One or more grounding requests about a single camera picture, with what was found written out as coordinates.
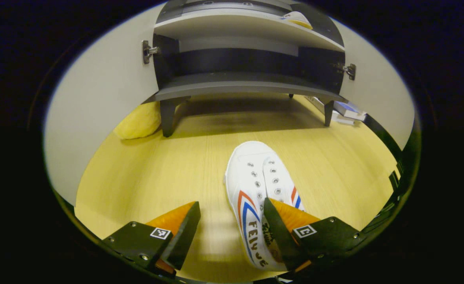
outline red stripe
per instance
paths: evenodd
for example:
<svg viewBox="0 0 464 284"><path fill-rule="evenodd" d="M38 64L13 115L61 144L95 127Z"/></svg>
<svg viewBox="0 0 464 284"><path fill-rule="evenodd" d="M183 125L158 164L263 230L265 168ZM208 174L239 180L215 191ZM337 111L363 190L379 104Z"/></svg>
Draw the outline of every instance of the red stripe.
<svg viewBox="0 0 464 284"><path fill-rule="evenodd" d="M293 187L293 192L291 193L291 203L293 203L293 200L295 199L295 194L296 194L296 187Z"/></svg>
<svg viewBox="0 0 464 284"><path fill-rule="evenodd" d="M257 207L255 206L255 203L253 203L251 198L247 194L245 194L243 191L239 191L239 201L237 201L237 211L239 212L239 222L242 220L241 217L240 217L240 202L242 201L243 196L246 199L248 199L251 202L251 204L253 205L253 207L255 207L255 210L257 210Z"/></svg>

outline black cabinet leg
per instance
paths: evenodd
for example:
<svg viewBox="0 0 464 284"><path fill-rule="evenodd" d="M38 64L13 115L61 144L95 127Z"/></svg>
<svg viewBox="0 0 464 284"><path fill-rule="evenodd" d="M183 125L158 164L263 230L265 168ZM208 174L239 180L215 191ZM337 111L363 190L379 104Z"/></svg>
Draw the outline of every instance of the black cabinet leg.
<svg viewBox="0 0 464 284"><path fill-rule="evenodd" d="M174 132L172 124L174 123L174 113L176 104L170 100L160 101L160 115L162 117L162 132L164 137L169 137Z"/></svg>
<svg viewBox="0 0 464 284"><path fill-rule="evenodd" d="M330 101L327 104L325 104L325 126L330 126L330 121L332 120L332 114L333 114L333 102Z"/></svg>

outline yellow pillow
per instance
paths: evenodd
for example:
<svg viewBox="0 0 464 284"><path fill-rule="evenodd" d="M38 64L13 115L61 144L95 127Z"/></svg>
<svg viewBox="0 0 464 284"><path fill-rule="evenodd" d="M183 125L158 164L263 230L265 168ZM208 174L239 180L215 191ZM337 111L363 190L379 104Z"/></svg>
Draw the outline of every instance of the yellow pillow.
<svg viewBox="0 0 464 284"><path fill-rule="evenodd" d="M153 134L161 122L160 102L142 104L127 115L113 132L120 139L146 137Z"/></svg>

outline light wood floor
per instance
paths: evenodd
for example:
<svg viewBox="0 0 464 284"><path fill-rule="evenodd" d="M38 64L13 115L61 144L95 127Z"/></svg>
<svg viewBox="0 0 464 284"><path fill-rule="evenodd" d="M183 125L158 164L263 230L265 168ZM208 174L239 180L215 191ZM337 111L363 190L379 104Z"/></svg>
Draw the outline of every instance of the light wood floor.
<svg viewBox="0 0 464 284"><path fill-rule="evenodd" d="M361 230L392 194L396 161L381 140L362 123L324 127L323 114L303 96L197 97L178 107L176 120L169 138L160 130L125 141L111 133L84 172L75 214L103 239L129 221L199 201L201 221L178 276L244 282L280 274L248 264L228 205L223 174L242 142L274 149L307 212L319 218L337 216Z"/></svg>

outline cabinet door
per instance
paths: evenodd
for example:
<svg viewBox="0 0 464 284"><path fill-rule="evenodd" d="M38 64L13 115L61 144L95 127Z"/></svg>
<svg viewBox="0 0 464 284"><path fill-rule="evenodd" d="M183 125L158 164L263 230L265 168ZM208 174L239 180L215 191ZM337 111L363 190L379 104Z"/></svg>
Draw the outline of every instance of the cabinet door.
<svg viewBox="0 0 464 284"><path fill-rule="evenodd" d="M333 20L344 42L345 66L356 65L356 78L344 75L340 95L372 116L405 147L414 123L414 103L402 78L363 37Z"/></svg>
<svg viewBox="0 0 464 284"><path fill-rule="evenodd" d="M142 62L142 40L165 4L109 31L70 66L53 94L44 152L53 188L75 206L81 176L102 141L129 113L158 91L153 60Z"/></svg>

